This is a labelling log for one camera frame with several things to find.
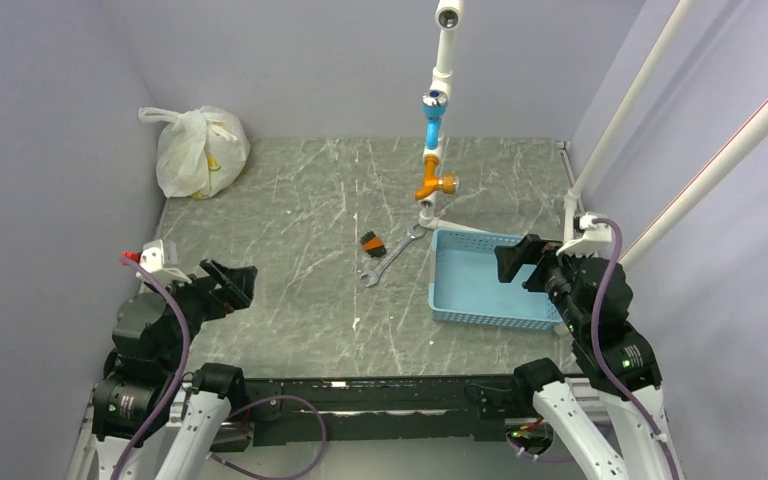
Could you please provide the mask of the white plastic shopping bag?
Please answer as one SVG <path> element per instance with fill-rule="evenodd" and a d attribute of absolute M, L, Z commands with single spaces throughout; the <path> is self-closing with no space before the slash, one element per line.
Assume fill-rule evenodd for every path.
<path fill-rule="evenodd" d="M 167 198 L 207 199 L 243 172 L 251 145 L 239 118 L 218 107 L 187 112 L 142 107 L 144 124 L 162 123 L 157 142 L 156 180 Z"/>

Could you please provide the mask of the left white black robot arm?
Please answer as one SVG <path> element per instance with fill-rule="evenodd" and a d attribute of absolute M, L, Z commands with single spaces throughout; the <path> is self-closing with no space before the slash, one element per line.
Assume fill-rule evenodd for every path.
<path fill-rule="evenodd" d="M 174 400 L 184 383 L 192 340 L 204 323 L 251 306 L 258 270 L 212 259 L 204 276 L 172 268 L 147 270 L 131 255 L 146 291 L 119 308 L 102 381 L 91 397 L 102 479 L 195 479 L 226 420 L 239 417 L 249 395 L 241 368 L 206 363 L 193 375 L 178 433 L 163 453 Z"/>

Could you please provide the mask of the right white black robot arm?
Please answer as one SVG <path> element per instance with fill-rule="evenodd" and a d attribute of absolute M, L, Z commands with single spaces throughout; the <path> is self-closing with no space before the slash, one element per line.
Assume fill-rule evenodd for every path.
<path fill-rule="evenodd" d="M 651 344 L 628 319 L 633 292 L 617 258 L 568 255 L 560 243 L 533 234 L 495 247 L 494 254 L 502 283 L 533 266 L 522 286 L 547 294 L 560 314 L 576 362 L 604 405 L 620 447 L 614 449 L 583 412 L 565 375 L 547 358 L 514 370 L 515 409 L 547 421 L 589 479 L 682 478 L 660 369 Z"/>

